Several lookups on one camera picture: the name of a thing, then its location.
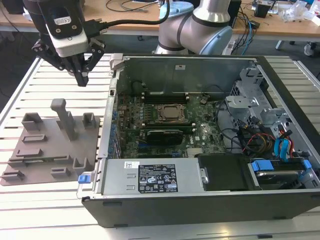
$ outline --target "aluminum slotted table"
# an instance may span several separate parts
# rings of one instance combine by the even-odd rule
[[[34,61],[0,114],[0,173],[6,169],[4,163],[11,157],[23,130],[24,114],[38,112],[43,118],[56,117],[50,109],[54,98],[65,98],[66,108],[73,116],[93,112],[101,117],[102,126],[112,77],[109,59],[110,55],[106,54],[89,73],[87,87],[78,87],[66,71],[61,72],[40,58]],[[288,57],[267,59],[320,131],[320,86],[315,77],[303,64]],[[272,92],[270,95],[277,104],[277,97]],[[276,239],[315,240],[320,236],[320,207],[291,220],[106,229],[97,224],[77,199],[77,188],[76,181],[0,186],[0,239],[258,239],[264,235]]]

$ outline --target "power supply label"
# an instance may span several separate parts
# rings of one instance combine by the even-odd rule
[[[138,191],[141,194],[178,192],[175,164],[139,165]]]

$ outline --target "floor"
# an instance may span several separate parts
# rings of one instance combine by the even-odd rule
[[[5,107],[12,93],[28,71],[35,54],[31,50],[31,43],[38,39],[36,33],[14,33],[15,40],[3,40],[0,43],[0,112]],[[145,53],[149,54],[158,44],[155,36],[104,35],[100,36],[106,43],[108,53]],[[320,72],[320,53],[315,57],[304,55],[305,42],[296,42],[290,45],[285,42],[281,50],[276,50],[277,41],[254,40],[249,46],[246,55],[256,56],[290,56],[293,60],[300,60],[314,74]]]

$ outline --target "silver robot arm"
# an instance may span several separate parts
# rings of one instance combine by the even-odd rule
[[[199,7],[189,8],[183,14],[180,8],[186,3],[173,2],[168,19],[160,24],[154,53],[188,54],[190,50],[201,55],[220,55],[232,37],[230,1],[201,0]]]
[[[67,70],[78,86],[85,87],[88,74],[105,53],[106,44],[95,37],[109,27],[120,24],[158,25],[169,16],[170,1],[165,0],[165,15],[157,21],[120,19],[102,22],[85,20],[83,0],[23,0],[39,31],[39,40],[32,47],[38,56],[59,70]],[[84,53],[91,53],[86,59]]]

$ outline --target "desk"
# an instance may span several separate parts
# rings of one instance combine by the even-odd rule
[[[118,0],[111,2],[111,8],[119,9]],[[303,20],[302,22],[284,22],[278,15],[267,15],[266,18],[253,17],[251,6],[246,4],[251,3],[252,0],[242,0],[243,11],[251,20],[260,23],[260,27],[256,32],[255,39],[260,40],[284,40],[284,41],[306,41],[306,42],[320,42],[320,27],[313,22]],[[140,6],[139,3],[128,3],[129,7]],[[37,32],[34,24],[26,20],[22,15],[10,15],[6,12],[9,20],[22,32]],[[147,13],[141,12],[114,12],[106,8],[106,0],[86,0],[84,7],[84,16],[86,20],[102,19],[104,22],[111,22],[120,19],[139,19],[155,21],[159,16],[158,4],[148,7]],[[233,33],[236,36],[241,36],[244,33],[244,24],[237,20],[233,28]],[[15,31],[10,23],[5,19],[0,12],[0,31]],[[113,26],[109,28],[107,34],[121,34],[121,35],[144,35],[157,36],[159,31],[158,25],[135,25],[124,24]]]

